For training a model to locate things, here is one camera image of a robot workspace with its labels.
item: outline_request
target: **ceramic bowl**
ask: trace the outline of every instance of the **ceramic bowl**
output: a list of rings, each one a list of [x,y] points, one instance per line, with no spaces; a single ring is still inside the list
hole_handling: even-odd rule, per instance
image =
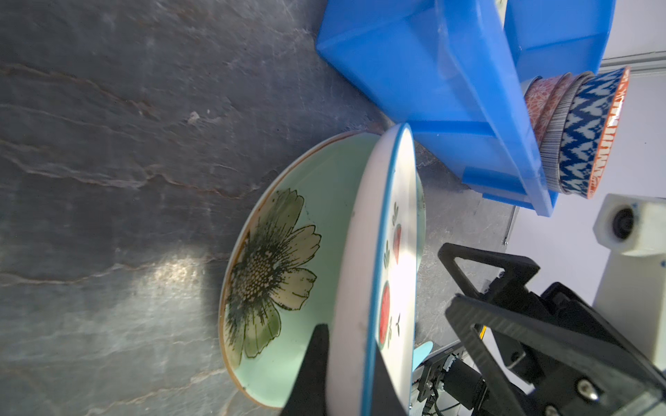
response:
[[[527,105],[527,113],[532,129],[536,127],[548,99],[562,77],[563,75],[558,75],[552,78],[538,79],[527,90],[525,104]]]
[[[569,109],[559,148],[562,188],[592,198],[615,140],[629,86],[629,67],[597,75],[581,85]]]
[[[284,406],[312,330],[332,323],[352,208],[379,138],[346,133],[310,149],[240,232],[220,297],[220,347],[238,388],[260,405]],[[419,220],[422,239],[424,211]]]
[[[527,94],[527,91],[532,86],[532,84],[534,84],[534,81],[536,81],[538,79],[541,79],[541,77],[534,77],[532,79],[527,79],[527,80],[523,81],[522,83],[520,83],[520,90],[523,93],[523,97],[525,96],[525,94]]]
[[[416,178],[412,132],[406,124],[394,126],[368,160],[354,203],[330,337],[328,414],[370,414],[382,364],[408,412],[418,267]]]
[[[548,98],[548,101],[546,101],[543,111],[539,116],[539,120],[537,120],[536,126],[534,127],[534,136],[537,139],[537,143],[543,142],[543,136],[550,123],[550,119],[553,117],[557,105],[562,100],[564,94],[569,90],[569,87],[574,82],[575,78],[576,77],[572,76],[571,73],[564,74],[564,76],[559,79],[553,92],[550,94],[550,97]]]
[[[559,181],[559,145],[562,142],[564,124],[576,92],[585,81],[592,77],[594,77],[593,73],[586,72],[573,78],[571,85],[557,104],[543,135],[543,141],[539,146],[539,153],[541,154],[545,179],[550,190],[567,193]]]

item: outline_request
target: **red fruit painting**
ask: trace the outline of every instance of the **red fruit painting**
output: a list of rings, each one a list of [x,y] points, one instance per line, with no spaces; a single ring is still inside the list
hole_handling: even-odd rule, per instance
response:
[[[400,258],[400,237],[402,236],[402,227],[400,224],[396,227],[396,232],[393,233],[393,254],[396,257],[396,264]]]
[[[388,281],[384,284],[382,290],[382,305],[379,313],[379,348],[384,347],[386,334],[388,334],[388,318],[391,312],[391,293],[388,288]]]

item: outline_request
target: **blue plastic crate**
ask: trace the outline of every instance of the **blue plastic crate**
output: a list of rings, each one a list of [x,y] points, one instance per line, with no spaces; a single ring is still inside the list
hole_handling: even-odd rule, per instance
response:
[[[317,50],[484,198],[550,216],[519,82],[597,72],[615,0],[329,0]]]

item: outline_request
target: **white plate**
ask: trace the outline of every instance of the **white plate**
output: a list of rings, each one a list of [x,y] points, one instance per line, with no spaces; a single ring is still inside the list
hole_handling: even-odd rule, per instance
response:
[[[377,346],[408,411],[416,301],[416,181],[412,131],[399,124],[377,142],[354,203],[330,338],[330,416],[370,414]],[[382,296],[386,290],[387,304]]]

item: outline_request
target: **painted flower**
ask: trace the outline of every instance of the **painted flower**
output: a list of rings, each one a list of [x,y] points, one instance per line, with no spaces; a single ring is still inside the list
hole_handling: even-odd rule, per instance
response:
[[[319,249],[314,225],[294,230],[304,199],[295,190],[276,191],[260,208],[241,245],[224,309],[224,344],[233,368],[242,352],[256,357],[280,335],[276,306],[299,310],[315,276],[302,268]]]

